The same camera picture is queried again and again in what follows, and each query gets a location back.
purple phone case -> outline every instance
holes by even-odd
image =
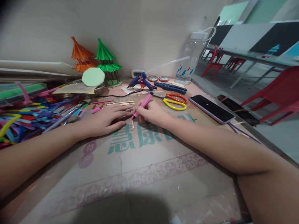
[[[216,121],[217,121],[218,123],[220,123],[220,124],[226,124],[226,123],[228,123],[228,122],[230,122],[230,121],[232,121],[233,119],[236,118],[235,115],[233,115],[231,112],[229,112],[229,111],[226,110],[228,113],[230,113],[230,114],[233,115],[234,117],[233,117],[232,119],[226,121],[226,122],[223,122],[223,121],[220,120],[218,117],[216,117],[215,115],[213,115],[212,113],[210,113],[208,110],[206,110],[206,109],[204,109],[202,106],[200,106],[198,103],[196,103],[194,100],[192,100],[191,97],[189,97],[189,100],[190,100],[193,104],[195,104],[197,107],[199,107],[201,110],[203,110],[206,114],[208,114],[209,116],[211,116],[214,120],[216,120]]]

wire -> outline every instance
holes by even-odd
[[[238,132],[237,132],[235,129],[237,129],[238,131],[242,132],[243,134],[245,134],[245,135],[248,136],[249,138],[253,139],[253,140],[256,141],[257,143],[260,143],[260,142],[259,142],[258,140],[256,140],[254,137],[248,135],[246,132],[242,131],[241,129],[239,129],[238,127],[236,127],[235,125],[233,125],[231,122],[228,122],[227,124],[228,124],[228,125],[231,127],[231,129],[233,129],[237,134],[238,134]]]
[[[142,92],[142,91],[143,91],[143,89],[144,89],[144,87],[142,88],[142,90],[134,91],[134,92],[131,92],[131,93],[129,93],[129,94],[127,94],[127,95],[124,95],[124,96],[107,95],[107,96],[98,96],[98,97],[108,97],[108,96],[115,96],[115,97],[125,97],[125,96],[131,95],[131,94],[133,94],[133,93]]]

hot glue gun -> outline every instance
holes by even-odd
[[[146,80],[146,74],[143,72],[139,76],[136,76],[128,85],[127,89],[133,86],[136,86],[137,84],[140,84],[141,87],[147,86],[150,91],[153,91],[157,87],[153,86]]]

floor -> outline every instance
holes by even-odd
[[[221,60],[221,63],[225,64],[228,57],[223,57],[224,60]],[[249,88],[250,85],[256,81],[256,78],[260,77],[268,70],[268,66],[257,64],[254,66],[247,74],[247,76],[242,79],[233,89],[229,89],[231,84],[237,79],[240,73],[242,73],[250,65],[250,62],[246,62],[235,74],[231,74],[228,70],[218,74],[214,81],[211,81],[213,74],[213,69],[211,69],[205,77],[201,78],[200,75],[206,68],[206,65],[203,61],[199,61],[196,71],[193,75],[193,79],[203,86],[207,91],[209,91],[213,96],[218,96],[223,94],[230,97],[235,102],[241,104],[246,99],[263,89],[267,84],[269,84],[273,78],[263,79],[262,82],[257,84],[253,88]],[[277,72],[271,72],[269,77],[276,77],[279,75]],[[246,109],[250,109],[260,100],[257,99],[246,106]],[[274,111],[278,107],[274,104],[270,104],[256,112],[252,112],[256,118],[261,118],[270,112]],[[299,163],[299,113],[289,117],[288,119],[276,124],[271,127],[269,123],[277,119],[277,117],[272,118],[267,123],[259,124],[255,129],[260,132],[264,137],[269,141],[275,144],[278,148],[283,150],[288,156],[290,156],[294,161]]]

green paper umbrella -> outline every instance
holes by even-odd
[[[120,66],[117,63],[113,63],[113,64],[99,64],[97,67],[100,68],[103,72],[115,72],[117,70],[120,70],[122,66]]]
[[[97,47],[97,56],[95,59],[97,60],[103,60],[103,61],[112,61],[114,55],[106,48],[106,46],[102,43],[101,39],[98,38],[99,45]]]

